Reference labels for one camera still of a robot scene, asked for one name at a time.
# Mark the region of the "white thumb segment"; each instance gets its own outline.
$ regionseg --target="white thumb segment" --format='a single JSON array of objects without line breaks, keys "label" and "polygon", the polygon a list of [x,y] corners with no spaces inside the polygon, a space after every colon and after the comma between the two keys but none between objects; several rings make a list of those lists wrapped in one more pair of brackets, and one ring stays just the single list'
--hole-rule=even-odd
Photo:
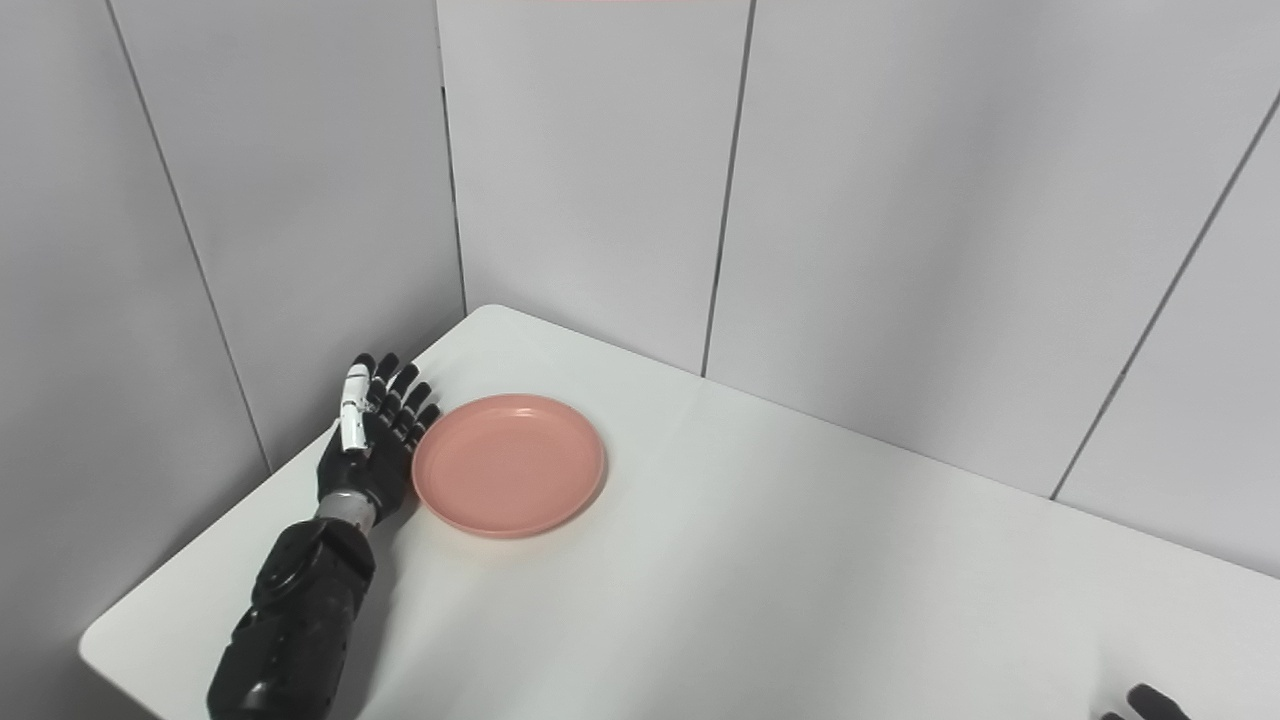
[{"label": "white thumb segment", "polygon": [[342,405],[338,409],[338,423],[342,432],[342,450],[367,450],[365,438],[365,396],[369,393],[369,368],[355,364],[347,370],[342,383]]}]

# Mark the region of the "robotic hand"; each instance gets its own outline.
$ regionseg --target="robotic hand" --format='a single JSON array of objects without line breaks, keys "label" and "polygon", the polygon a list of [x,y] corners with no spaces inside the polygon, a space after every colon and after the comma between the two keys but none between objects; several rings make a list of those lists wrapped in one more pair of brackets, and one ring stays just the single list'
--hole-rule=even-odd
[{"label": "robotic hand", "polygon": [[399,509],[413,450],[440,415],[417,368],[361,355],[316,466],[315,518],[280,533],[209,687],[212,720],[323,720],[374,578],[369,530]]},{"label": "robotic hand", "polygon": [[[1176,702],[1151,685],[1134,685],[1129,691],[1128,700],[1142,720],[1190,720]],[[1107,712],[1102,720],[1124,720],[1124,717]]]}]

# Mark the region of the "white wall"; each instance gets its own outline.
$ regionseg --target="white wall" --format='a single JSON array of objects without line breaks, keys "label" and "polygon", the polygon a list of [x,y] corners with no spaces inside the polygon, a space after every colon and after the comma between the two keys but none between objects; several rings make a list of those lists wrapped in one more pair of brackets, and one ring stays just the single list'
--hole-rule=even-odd
[{"label": "white wall", "polygon": [[701,368],[748,0],[440,0],[467,304]]},{"label": "white wall", "polygon": [[1059,498],[1280,577],[1277,309],[1272,122]]},{"label": "white wall", "polygon": [[1277,33],[1270,0],[760,0],[708,377],[1048,495]]},{"label": "white wall", "polygon": [[266,474],[102,3],[0,4],[0,707],[141,717],[81,630]]},{"label": "white wall", "polygon": [[462,319],[435,13],[420,0],[115,0],[273,466],[366,348]]},{"label": "white wall", "polygon": [[[442,3],[472,306],[698,369],[745,9]],[[753,29],[708,377],[1050,495],[1275,96],[1280,6],[759,0]],[[1178,291],[1201,310],[1062,498],[1280,573],[1280,398],[1193,411],[1275,386],[1228,322],[1275,305],[1228,287],[1267,266],[1253,173],[1207,246],[1254,246]]]}]

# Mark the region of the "panel seam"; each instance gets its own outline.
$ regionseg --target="panel seam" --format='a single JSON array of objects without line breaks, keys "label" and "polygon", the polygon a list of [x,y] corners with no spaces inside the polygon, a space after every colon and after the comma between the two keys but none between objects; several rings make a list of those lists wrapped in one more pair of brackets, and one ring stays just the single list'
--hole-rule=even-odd
[{"label": "panel seam", "polygon": [[737,108],[733,110],[733,135],[728,143],[728,174],[724,178],[724,206],[721,209],[719,238],[716,243],[716,269],[712,274],[712,297],[707,307],[707,338],[703,342],[703,366],[699,373],[707,377],[707,363],[712,354],[712,325],[716,323],[716,300],[719,296],[721,265],[724,261],[724,233],[728,229],[728,204],[733,193],[733,168],[737,164],[737,138],[742,128],[742,99],[746,96],[746,68],[751,60],[751,35],[755,29],[755,1],[746,9],[746,36],[742,38],[742,72],[737,81]]},{"label": "panel seam", "polygon": [[458,186],[453,177],[453,138],[449,135],[449,96],[440,86],[440,110],[444,113],[444,156],[449,165],[449,201],[453,204],[453,241],[458,250],[458,290],[462,293],[462,315],[467,315],[467,274],[462,268],[462,225],[458,220]]},{"label": "panel seam", "polygon": [[209,278],[205,275],[204,263],[201,263],[200,252],[196,250],[196,241],[191,236],[191,225],[187,223],[187,211],[182,208],[182,200],[178,197],[178,187],[173,182],[173,173],[169,172],[169,160],[164,155],[164,149],[160,146],[160,136],[156,133],[156,126],[151,118],[151,109],[147,106],[146,96],[142,94],[142,83],[138,81],[138,73],[133,65],[133,56],[129,54],[129,47],[124,42],[124,31],[120,28],[120,19],[115,14],[114,3],[111,0],[104,0],[104,3],[106,4],[108,14],[111,18],[111,27],[115,29],[115,40],[120,44],[120,53],[124,55],[124,65],[129,70],[129,79],[133,82],[133,91],[137,94],[138,104],[142,106],[142,117],[146,119],[147,131],[151,133],[151,142],[155,145],[156,155],[160,159],[160,168],[164,172],[165,183],[169,186],[169,195],[173,197],[174,208],[178,210],[178,220],[182,223],[182,232],[187,238],[187,247],[191,250],[191,258],[196,263],[196,272],[200,274],[200,284],[205,290],[205,299],[209,302],[209,310],[214,315],[214,324],[218,328],[218,337],[223,342],[223,351],[227,354],[227,361],[232,368],[232,377],[236,379],[236,388],[239,389],[241,402],[244,405],[244,414],[248,415],[248,425],[253,432],[253,441],[257,443],[257,451],[262,457],[262,464],[266,466],[266,471],[274,473],[275,468],[271,465],[271,460],[266,455],[266,446],[262,445],[262,434],[259,432],[257,421],[253,419],[253,409],[250,406],[248,393],[244,391],[244,382],[241,379],[239,368],[236,366],[236,357],[232,355],[232,346],[227,340],[227,331],[223,327],[223,319],[218,314],[218,304],[214,302],[214,293],[209,287]]},{"label": "panel seam", "polygon": [[1253,137],[1249,140],[1249,145],[1244,149],[1244,155],[1235,164],[1235,169],[1231,172],[1231,177],[1228,178],[1226,184],[1217,196],[1217,201],[1213,202],[1213,208],[1210,209],[1208,217],[1204,218],[1204,223],[1201,225],[1199,232],[1196,234],[1196,240],[1192,241],[1190,249],[1183,258],[1181,264],[1178,265],[1178,270],[1174,273],[1169,287],[1165,288],[1164,295],[1160,297],[1160,302],[1156,304],[1156,311],[1152,313],[1151,318],[1147,320],[1146,327],[1143,327],[1142,333],[1138,336],[1138,342],[1134,345],[1133,350],[1129,352],[1129,357],[1125,360],[1124,366],[1116,375],[1115,382],[1111,383],[1111,388],[1107,391],[1107,396],[1102,400],[1102,405],[1098,407],[1097,414],[1093,416],[1093,421],[1089,423],[1089,428],[1084,432],[1084,437],[1080,439],[1080,445],[1076,446],[1075,452],[1071,455],[1071,460],[1066,464],[1066,469],[1062,471],[1062,477],[1057,480],[1057,486],[1053,487],[1053,492],[1048,496],[1050,500],[1056,501],[1059,493],[1066,486],[1066,480],[1075,469],[1075,464],[1080,460],[1080,455],[1084,452],[1084,447],[1093,438],[1094,430],[1097,430],[1098,424],[1102,421],[1102,416],[1106,415],[1107,410],[1111,407],[1111,402],[1115,400],[1116,395],[1120,392],[1120,386],[1124,384],[1125,378],[1129,375],[1129,370],[1133,368],[1134,360],[1138,354],[1142,352],[1143,346],[1147,343],[1147,338],[1151,336],[1152,328],[1160,320],[1161,314],[1165,311],[1165,306],[1169,305],[1169,300],[1172,297],[1174,291],[1178,290],[1178,283],[1181,282],[1183,275],[1187,273],[1187,268],[1192,264],[1196,254],[1199,251],[1201,245],[1204,242],[1204,237],[1208,231],[1213,227],[1213,222],[1217,219],[1219,213],[1222,210],[1222,205],[1226,202],[1231,190],[1235,188],[1235,182],[1240,178],[1240,173],[1244,167],[1249,163],[1249,158],[1253,155],[1253,150],[1258,146],[1262,140],[1263,133],[1267,131],[1267,126],[1271,124],[1271,119],[1276,114],[1276,108],[1280,108],[1280,94],[1276,94],[1271,105],[1267,108],[1266,114],[1262,117],[1262,122],[1258,128],[1253,132]]}]

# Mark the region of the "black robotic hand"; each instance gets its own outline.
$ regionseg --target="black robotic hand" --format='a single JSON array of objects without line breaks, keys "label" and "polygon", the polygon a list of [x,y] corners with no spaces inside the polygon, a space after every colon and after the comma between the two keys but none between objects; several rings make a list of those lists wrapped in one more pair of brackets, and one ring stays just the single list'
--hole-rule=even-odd
[{"label": "black robotic hand", "polygon": [[287,528],[253,583],[250,609],[209,687],[214,720],[323,720],[329,714],[356,614],[374,579],[365,534],[396,512],[408,491],[422,434],[440,415],[419,409],[431,388],[417,368],[388,355],[356,359],[343,387],[339,427],[316,466],[316,516]]},{"label": "black robotic hand", "polygon": [[[393,378],[398,363],[394,354],[388,354],[374,370],[372,356],[356,359],[352,370],[365,368],[366,373],[372,373],[364,397],[351,400],[360,413],[362,433],[358,434],[364,436],[365,447],[346,447],[349,441],[343,437],[344,428],[335,428],[316,466],[319,500],[324,501],[338,491],[358,492],[374,503],[375,524],[394,514],[404,501],[413,451],[426,429],[440,416],[435,404],[422,406],[431,395],[430,384],[419,383],[408,397],[404,396],[417,379],[419,370],[410,363]],[[353,442],[357,446],[358,434]]]},{"label": "black robotic hand", "polygon": [[[1142,720],[1190,720],[1176,702],[1151,685],[1134,685],[1129,691],[1128,700]],[[1124,717],[1107,712],[1102,720],[1124,720]]]}]

